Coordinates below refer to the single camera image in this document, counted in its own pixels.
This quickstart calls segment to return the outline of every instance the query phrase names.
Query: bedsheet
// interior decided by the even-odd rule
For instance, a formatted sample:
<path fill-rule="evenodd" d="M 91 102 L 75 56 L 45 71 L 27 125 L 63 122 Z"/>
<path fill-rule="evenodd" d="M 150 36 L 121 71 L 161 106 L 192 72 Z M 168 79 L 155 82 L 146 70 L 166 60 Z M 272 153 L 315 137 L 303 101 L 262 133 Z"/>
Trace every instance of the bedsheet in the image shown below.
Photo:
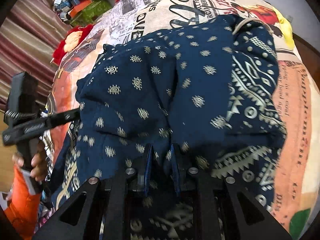
<path fill-rule="evenodd" d="M 278 160 L 270 160 L 268 167 L 261 169 L 255 178 L 263 191 L 274 190 L 274 201 L 267 205 L 263 194 L 256 198 L 297 239 L 318 196 L 320 92 L 301 60 L 287 47 L 272 8 L 263 0 L 120 0 L 62 60 L 48 98 L 49 113 L 79 107 L 75 99 L 76 81 L 91 72 L 103 52 L 103 44 L 125 44 L 159 29 L 199 24 L 221 14 L 263 20 L 274 31 L 279 78 L 273 101 L 288 134 Z M 54 159 L 62 148 L 68 127 L 51 130 Z M 225 177 L 239 168 L 245 169 L 246 161 L 238 167 L 213 169 L 212 174 Z M 75 165 L 72 171 L 76 172 L 76 163 L 70 165 Z"/>

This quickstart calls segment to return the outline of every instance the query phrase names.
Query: silver bolt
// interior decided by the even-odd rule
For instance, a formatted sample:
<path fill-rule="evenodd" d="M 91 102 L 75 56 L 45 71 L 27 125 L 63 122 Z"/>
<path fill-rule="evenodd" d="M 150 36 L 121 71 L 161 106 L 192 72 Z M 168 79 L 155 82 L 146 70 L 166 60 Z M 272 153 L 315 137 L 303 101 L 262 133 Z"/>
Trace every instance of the silver bolt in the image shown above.
<path fill-rule="evenodd" d="M 189 168 L 189 172 L 190 172 L 191 174 L 197 174 L 197 173 L 198 173 L 198 169 L 195 168 L 195 167 L 191 167 L 191 168 Z"/>
<path fill-rule="evenodd" d="M 134 174 L 135 173 L 135 169 L 134 168 L 127 168 L 125 170 L 125 173 L 128 175 Z"/>
<path fill-rule="evenodd" d="M 233 177 L 227 177 L 226 182 L 229 184 L 234 184 L 236 182 L 236 180 Z"/>
<path fill-rule="evenodd" d="M 89 179 L 89 184 L 93 185 L 96 184 L 98 182 L 98 179 L 96 177 L 92 177 Z"/>

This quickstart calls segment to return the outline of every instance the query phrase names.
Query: orange sleeve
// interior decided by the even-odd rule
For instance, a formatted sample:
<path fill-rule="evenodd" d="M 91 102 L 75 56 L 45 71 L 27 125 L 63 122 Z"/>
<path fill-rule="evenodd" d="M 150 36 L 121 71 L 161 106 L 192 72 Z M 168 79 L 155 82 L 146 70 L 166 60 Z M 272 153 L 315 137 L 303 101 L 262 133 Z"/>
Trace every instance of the orange sleeve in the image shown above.
<path fill-rule="evenodd" d="M 40 196 L 30 195 L 23 175 L 14 167 L 12 202 L 4 211 L 14 229 L 24 240 L 30 240 L 35 230 Z"/>

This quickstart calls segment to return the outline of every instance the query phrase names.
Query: green fabric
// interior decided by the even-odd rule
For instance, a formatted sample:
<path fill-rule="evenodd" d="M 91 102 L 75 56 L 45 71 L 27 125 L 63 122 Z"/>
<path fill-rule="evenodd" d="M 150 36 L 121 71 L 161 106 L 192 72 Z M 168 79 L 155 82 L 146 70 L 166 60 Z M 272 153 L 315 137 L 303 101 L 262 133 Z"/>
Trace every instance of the green fabric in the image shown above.
<path fill-rule="evenodd" d="M 293 240 L 297 240 L 310 214 L 310 208 L 298 211 L 290 221 L 289 233 Z"/>
<path fill-rule="evenodd" d="M 81 12 L 78 12 L 75 18 L 70 22 L 70 25 L 86 27 L 93 23 L 96 18 L 111 9 L 112 6 L 107 0 L 93 1 Z"/>

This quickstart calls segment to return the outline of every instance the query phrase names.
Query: person's arm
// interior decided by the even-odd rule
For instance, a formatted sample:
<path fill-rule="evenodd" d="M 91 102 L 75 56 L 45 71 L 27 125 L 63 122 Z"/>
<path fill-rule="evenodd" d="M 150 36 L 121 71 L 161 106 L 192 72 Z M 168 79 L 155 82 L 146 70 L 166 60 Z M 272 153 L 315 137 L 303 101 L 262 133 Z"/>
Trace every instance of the person's arm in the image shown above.
<path fill-rule="evenodd" d="M 34 167 L 31 171 L 31 177 L 37 181 L 42 181 L 47 175 L 47 164 L 44 144 L 41 141 L 37 150 L 38 153 L 31 162 Z M 29 194 L 23 175 L 19 171 L 23 165 L 23 159 L 15 154 L 12 160 L 15 163 L 12 202 L 4 213 L 19 235 L 24 240 L 29 240 L 35 230 L 41 194 Z"/>

